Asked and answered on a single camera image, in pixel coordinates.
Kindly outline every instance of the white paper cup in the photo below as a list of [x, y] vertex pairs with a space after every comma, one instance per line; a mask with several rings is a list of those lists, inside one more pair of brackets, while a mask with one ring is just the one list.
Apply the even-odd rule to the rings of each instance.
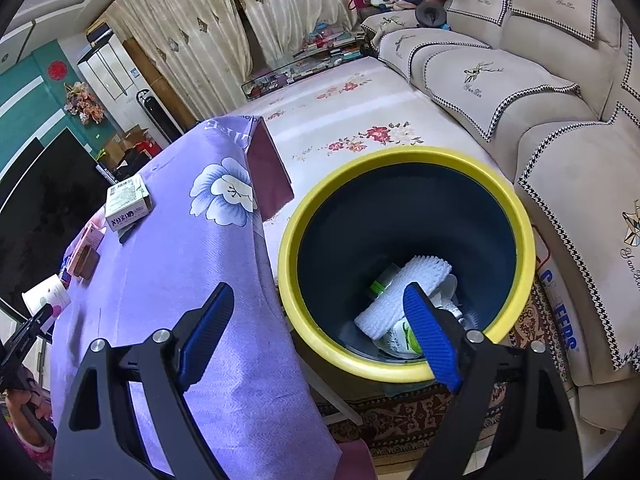
[[65, 286], [57, 275], [49, 276], [27, 292], [22, 293], [22, 300], [29, 309], [32, 316], [46, 304], [53, 307], [53, 314], [42, 326], [42, 331], [46, 332], [53, 322], [62, 314], [62, 311], [71, 303], [71, 298]]

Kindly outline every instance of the blue gripper pad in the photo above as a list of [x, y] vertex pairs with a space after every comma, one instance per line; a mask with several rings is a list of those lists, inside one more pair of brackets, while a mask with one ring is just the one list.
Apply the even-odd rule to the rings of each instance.
[[418, 290], [422, 291], [417, 283], [411, 283], [404, 289], [404, 315], [436, 380], [444, 384], [450, 392], [457, 393], [462, 379], [458, 374], [456, 351], [427, 306], [426, 301], [429, 301], [429, 298], [424, 293], [420, 294]]
[[205, 313], [180, 352], [176, 383], [184, 392], [202, 378], [234, 312], [234, 293], [226, 283], [217, 295], [207, 301], [211, 303], [203, 307]]

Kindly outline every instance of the deer embroidery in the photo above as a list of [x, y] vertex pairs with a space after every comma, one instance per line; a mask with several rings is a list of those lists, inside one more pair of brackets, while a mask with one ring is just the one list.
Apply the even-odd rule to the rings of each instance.
[[638, 205], [638, 200], [634, 202], [636, 206], [635, 213], [622, 213], [622, 218], [625, 219], [626, 222], [626, 236], [625, 236], [625, 244], [628, 244], [632, 247], [638, 247], [640, 245], [640, 206]]
[[465, 83], [471, 83], [472, 81], [478, 79], [478, 76], [481, 72], [502, 72], [503, 69], [501, 68], [488, 68], [492, 64], [494, 64], [493, 61], [491, 63], [478, 63], [475, 68], [472, 68], [471, 70], [465, 70]]
[[386, 25], [387, 23], [395, 23], [396, 25], [404, 25], [404, 22], [401, 22], [395, 16], [391, 16], [390, 18], [385, 16], [384, 18], [382, 18], [382, 21], [380, 22], [380, 27], [382, 25]]
[[400, 39], [396, 41], [396, 54], [398, 53], [398, 50], [400, 50], [400, 44], [407, 38], [415, 38], [415, 34], [410, 34], [410, 35], [403, 34], [402, 36], [400, 36]]

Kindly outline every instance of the sofa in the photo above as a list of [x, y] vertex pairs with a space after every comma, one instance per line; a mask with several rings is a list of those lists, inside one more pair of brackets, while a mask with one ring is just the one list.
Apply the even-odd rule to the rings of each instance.
[[640, 52], [610, 0], [447, 0], [367, 18], [378, 59], [457, 120], [525, 205], [580, 416], [640, 404]]

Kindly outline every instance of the metal bolt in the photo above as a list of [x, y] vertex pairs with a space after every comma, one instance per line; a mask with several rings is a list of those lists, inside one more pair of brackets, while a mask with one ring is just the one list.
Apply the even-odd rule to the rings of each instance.
[[484, 334], [479, 330], [469, 330], [469, 332], [466, 333], [466, 338], [472, 343], [481, 343], [484, 341]]
[[171, 332], [169, 332], [165, 328], [161, 328], [160, 330], [156, 330], [152, 336], [153, 340], [156, 343], [164, 343], [167, 339], [171, 337]]
[[542, 341], [532, 341], [531, 342], [531, 349], [536, 354], [542, 354], [546, 350], [546, 346]]
[[104, 348], [104, 339], [94, 339], [89, 346], [91, 352], [99, 352]]

